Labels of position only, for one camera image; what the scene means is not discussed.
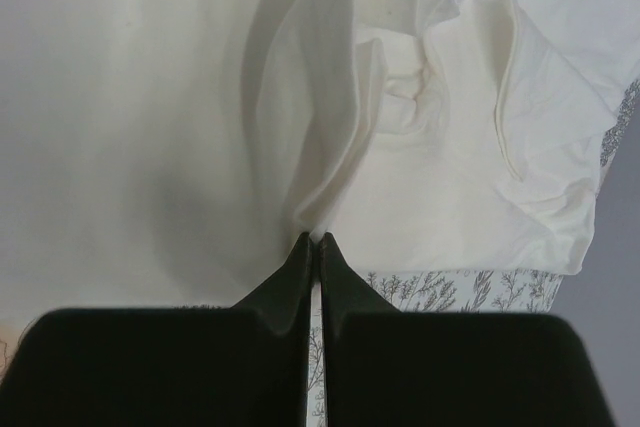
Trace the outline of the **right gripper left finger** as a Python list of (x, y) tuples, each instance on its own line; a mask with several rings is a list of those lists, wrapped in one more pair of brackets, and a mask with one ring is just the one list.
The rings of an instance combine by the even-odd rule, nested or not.
[(1, 383), (5, 426), (302, 426), (313, 243), (229, 308), (59, 309)]

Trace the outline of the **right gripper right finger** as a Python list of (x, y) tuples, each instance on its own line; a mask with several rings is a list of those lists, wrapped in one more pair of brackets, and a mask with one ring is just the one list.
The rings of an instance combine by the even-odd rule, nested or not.
[(330, 426), (610, 426), (579, 336), (546, 314), (394, 308), (318, 246)]

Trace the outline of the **white t shirt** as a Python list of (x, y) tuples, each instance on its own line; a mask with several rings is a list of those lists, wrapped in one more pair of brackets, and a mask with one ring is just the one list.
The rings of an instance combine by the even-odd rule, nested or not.
[(362, 271), (573, 275), (639, 0), (1, 0), (1, 314)]

